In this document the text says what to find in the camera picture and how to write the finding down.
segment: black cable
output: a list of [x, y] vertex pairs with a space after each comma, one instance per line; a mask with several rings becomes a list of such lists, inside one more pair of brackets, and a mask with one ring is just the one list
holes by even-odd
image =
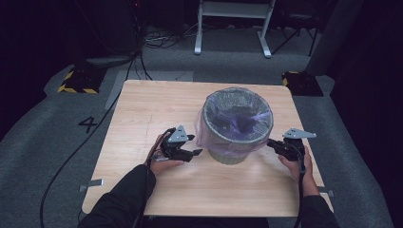
[[287, 142], [285, 142], [284, 144], [293, 147], [298, 152], [297, 157], [298, 157], [298, 169], [299, 169], [299, 178], [298, 178], [299, 208], [298, 208], [297, 220], [296, 220], [296, 223], [294, 224], [294, 228], [298, 228], [299, 223], [301, 221], [301, 210], [302, 210], [302, 199], [303, 199], [302, 181], [303, 181], [303, 177], [305, 176], [305, 172], [306, 172], [306, 168], [305, 168], [305, 164], [304, 164], [304, 155], [293, 144], [287, 143]]
[[[94, 27], [91, 25], [91, 23], [89, 22], [88, 17], [86, 16], [85, 12], [83, 11], [83, 8], [80, 6], [80, 4], [77, 2], [77, 0], [74, 0], [78, 10], [80, 11], [80, 13], [84, 16], [84, 18], [86, 19], [86, 23], [87, 25], [90, 27], [90, 29], [92, 30], [92, 33], [95, 35], [96, 39], [100, 42], [100, 44], [109, 52], [113, 53], [113, 54], [119, 54], [119, 55], [128, 55], [127, 58], [123, 59], [123, 60], [117, 60], [117, 61], [112, 61], [112, 62], [107, 62], [107, 63], [91, 63], [89, 62], [93, 67], [95, 68], [109, 68], [109, 67], [116, 67], [116, 66], [120, 66], [123, 64], [126, 64], [128, 62], [130, 62], [133, 58], [135, 58], [135, 56], [137, 55], [137, 52], [139, 51], [140, 47], [136, 47], [135, 49], [133, 49], [133, 51], [130, 52], [120, 52], [117, 50], [114, 50], [110, 47], [108, 47], [103, 40], [101, 39], [101, 37], [98, 35], [98, 33], [96, 32], [96, 30], [94, 29]], [[140, 40], [140, 35], [138, 32], [138, 28], [134, 29], [135, 33], [136, 33], [136, 39], [137, 42], [139, 42]]]
[[[128, 73], [130, 71], [131, 65], [133, 64], [134, 59], [130, 62], [130, 65], [128, 66], [127, 69], [127, 74], [126, 74], [126, 78], [125, 80], [127, 80], [128, 78]], [[56, 180], [56, 178], [59, 176], [59, 174], [62, 172], [63, 168], [65, 168], [66, 164], [74, 157], [75, 154], [77, 154], [77, 152], [86, 144], [86, 142], [92, 137], [92, 135], [97, 131], [97, 129], [100, 127], [100, 125], [102, 124], [102, 122], [105, 120], [107, 114], [110, 112], [110, 110], [112, 109], [112, 107], [115, 105], [115, 103], [118, 101], [119, 97], [121, 96], [121, 92], [119, 92], [118, 96], [116, 96], [115, 100], [113, 101], [112, 105], [110, 106], [110, 108], [106, 111], [106, 113], [104, 114], [103, 118], [99, 121], [99, 123], [95, 126], [94, 130], [89, 133], [89, 135], [84, 139], [84, 141], [73, 151], [73, 153], [71, 153], [70, 156], [68, 156], [68, 158], [65, 160], [65, 162], [62, 164], [62, 166], [59, 167], [59, 169], [57, 170], [57, 172], [55, 173], [55, 175], [53, 176], [53, 178], [51, 179], [50, 183], [48, 184], [47, 189], [45, 190], [45, 193], [42, 197], [41, 200], [41, 206], [39, 209], [39, 219], [40, 219], [40, 223], [41, 223], [41, 227], [45, 228], [45, 224], [44, 224], [44, 207], [45, 207], [45, 200], [47, 198], [48, 195], [48, 191], [51, 187], [51, 185], [54, 183], [54, 181]]]
[[137, 228], [141, 228], [143, 225], [143, 216], [144, 216], [144, 210], [145, 207], [147, 205], [147, 200], [148, 200], [148, 180], [149, 180], [149, 172], [151, 170], [151, 162], [152, 162], [152, 158], [154, 156], [154, 153], [157, 149], [157, 146], [161, 143], [161, 141], [165, 138], [165, 135], [172, 131], [174, 128], [169, 128], [167, 129], [162, 135], [161, 137], [154, 143], [154, 145], [151, 148], [150, 154], [147, 158], [147, 172], [145, 173], [145, 192], [144, 192], [144, 203], [142, 205], [142, 208], [140, 210], [140, 214], [137, 217], [137, 220], [135, 220], [135, 224], [133, 225], [133, 227], [137, 227]]
[[91, 25], [91, 23], [89, 22], [88, 17], [86, 16], [86, 13], [83, 11], [83, 8], [81, 7], [81, 5], [77, 2], [77, 0], [74, 0], [78, 10], [80, 11], [80, 13], [84, 16], [84, 18], [86, 19], [86, 23], [88, 24], [89, 28], [92, 30], [92, 33], [94, 33], [95, 37], [97, 38], [97, 40], [101, 43], [102, 46], [104, 46], [105, 49], [107, 49], [108, 51], [110, 51], [111, 53], [114, 54], [128, 54], [128, 55], [132, 55], [136, 49], [134, 49], [131, 52], [120, 52], [120, 51], [116, 51], [110, 47], [108, 47], [101, 39], [101, 37], [98, 35], [98, 33], [95, 31], [94, 27]]
[[151, 80], [154, 81], [151, 76], [147, 73], [147, 70], [145, 69], [145, 65], [144, 65], [144, 61], [143, 61], [143, 52], [140, 51], [140, 60], [142, 62], [142, 66], [143, 66], [143, 70], [144, 70], [144, 74], [145, 74], [145, 78], [147, 79], [147, 77]]

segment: yellow black hazard tape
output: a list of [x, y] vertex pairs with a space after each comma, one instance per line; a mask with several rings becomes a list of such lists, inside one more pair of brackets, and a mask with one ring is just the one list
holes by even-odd
[[57, 91], [70, 93], [99, 93], [99, 88], [104, 80], [105, 74], [106, 69], [83, 71], [72, 68]]

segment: trash bin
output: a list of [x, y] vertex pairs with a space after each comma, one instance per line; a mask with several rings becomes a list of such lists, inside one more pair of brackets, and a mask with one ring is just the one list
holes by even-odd
[[218, 162], [236, 164], [262, 148], [273, 128], [273, 113], [259, 94], [229, 87], [209, 95], [196, 121], [196, 145]]

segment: metal stand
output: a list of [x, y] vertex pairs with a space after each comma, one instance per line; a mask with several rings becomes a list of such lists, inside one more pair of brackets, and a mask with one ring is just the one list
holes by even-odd
[[196, 36], [195, 54], [202, 53], [202, 17], [203, 16], [223, 16], [223, 17], [242, 17], [242, 18], [260, 18], [264, 19], [263, 30], [258, 31], [263, 54], [266, 58], [272, 56], [267, 46], [265, 35], [267, 27], [272, 17], [273, 8], [276, 0], [271, 0], [269, 4], [246, 4], [246, 3], [223, 3], [208, 2], [200, 0], [198, 15], [198, 34]]

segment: transparent plastic bag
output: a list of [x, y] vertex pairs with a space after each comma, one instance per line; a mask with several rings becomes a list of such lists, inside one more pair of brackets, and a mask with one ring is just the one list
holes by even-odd
[[273, 113], [259, 94], [230, 87], [209, 95], [196, 121], [196, 145], [239, 158], [262, 148], [273, 128]]

